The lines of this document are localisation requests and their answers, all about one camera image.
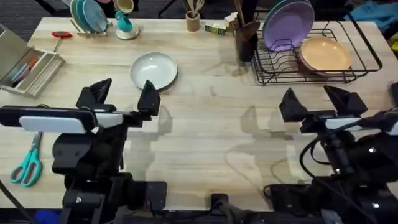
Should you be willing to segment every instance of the teal scissors handle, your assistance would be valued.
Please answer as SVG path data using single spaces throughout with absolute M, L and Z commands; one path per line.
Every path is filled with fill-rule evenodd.
M 39 161 L 39 150 L 29 151 L 22 163 L 11 172 L 11 183 L 21 183 L 24 187 L 34 185 L 39 179 L 43 164 Z

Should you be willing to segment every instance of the scissors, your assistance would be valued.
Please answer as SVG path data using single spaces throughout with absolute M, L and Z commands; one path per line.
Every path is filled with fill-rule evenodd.
M 11 173 L 11 183 L 21 183 L 24 187 L 34 185 L 42 172 L 43 164 L 39 160 L 39 147 L 42 133 L 38 132 L 33 138 L 32 148 L 22 163 Z

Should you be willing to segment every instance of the wooden table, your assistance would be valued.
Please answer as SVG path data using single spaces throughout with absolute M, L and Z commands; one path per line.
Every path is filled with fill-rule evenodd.
M 183 20 L 132 22 L 143 30 L 136 40 L 123 41 L 116 38 L 115 27 L 107 37 L 85 38 L 75 34 L 68 19 L 43 18 L 29 44 L 52 50 L 57 39 L 51 32 L 73 32 L 74 37 L 63 40 L 57 51 L 66 63 L 40 98 L 32 100 L 0 91 L 0 105 L 45 103 L 73 108 L 81 88 L 112 78 L 106 102 L 120 110 L 131 110 L 141 91 L 130 80 L 130 65 L 145 53 L 164 52 L 177 61 L 178 80 L 162 93 L 159 117 L 142 129 L 130 129 L 124 160 L 126 171 L 136 180 L 168 183 L 168 209 L 205 209 L 210 194 L 224 192 L 241 208 L 268 210 L 261 196 L 264 185 L 309 180 L 298 164 L 298 153 L 313 135 L 299 134 L 298 124 L 283 124 L 278 105 L 291 86 L 308 108 L 333 108 L 322 85 L 259 86 L 251 68 L 237 63 L 232 36 L 203 30 L 189 33 Z M 398 61 L 373 23 L 360 25 L 384 67 L 337 86 L 357 91 L 371 109 L 367 114 L 373 114 L 391 106 L 387 87 L 396 80 Z M 58 134 L 44 134 L 44 171 L 38 183 L 28 189 L 9 183 L 9 174 L 23 160 L 33 135 L 0 127 L 0 179 L 26 207 L 60 208 L 65 191 L 63 177 L 51 171 L 52 145 Z M 316 156 L 325 158 L 321 149 Z M 309 158 L 305 162 L 316 174 L 330 172 Z M 12 207 L 2 194 L 0 207 Z

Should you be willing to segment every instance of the scissor blade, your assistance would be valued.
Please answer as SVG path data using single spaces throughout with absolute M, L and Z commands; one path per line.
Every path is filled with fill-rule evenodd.
M 35 138 L 33 138 L 33 143 L 32 143 L 32 149 L 31 150 L 35 150 L 38 149 L 40 147 L 40 140 L 42 139 L 42 132 L 37 132 L 35 134 Z

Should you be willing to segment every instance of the white plate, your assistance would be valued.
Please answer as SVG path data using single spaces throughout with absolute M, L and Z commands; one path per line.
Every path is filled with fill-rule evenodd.
M 136 86 L 143 89 L 147 80 L 156 90 L 169 86 L 177 77 L 175 61 L 166 54 L 152 52 L 139 57 L 130 68 L 130 77 Z

